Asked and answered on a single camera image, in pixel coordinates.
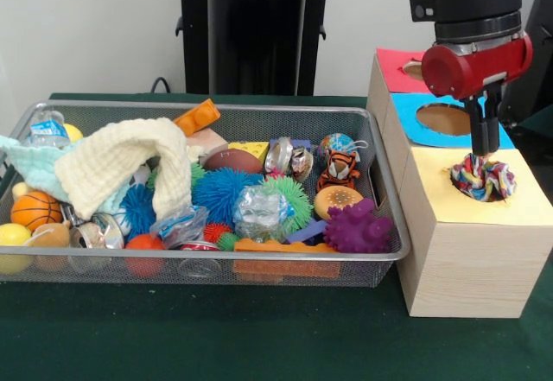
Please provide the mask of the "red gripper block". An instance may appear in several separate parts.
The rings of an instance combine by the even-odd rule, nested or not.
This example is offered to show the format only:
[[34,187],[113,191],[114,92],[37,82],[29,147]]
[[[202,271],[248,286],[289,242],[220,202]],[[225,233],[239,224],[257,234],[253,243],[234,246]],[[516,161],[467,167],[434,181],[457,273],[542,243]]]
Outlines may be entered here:
[[[436,44],[424,53],[422,75],[429,90],[437,97],[465,99],[475,155],[486,156],[499,148],[502,85],[493,84],[520,77],[532,58],[533,46],[526,34],[469,44]],[[485,119],[476,96],[486,89]]]

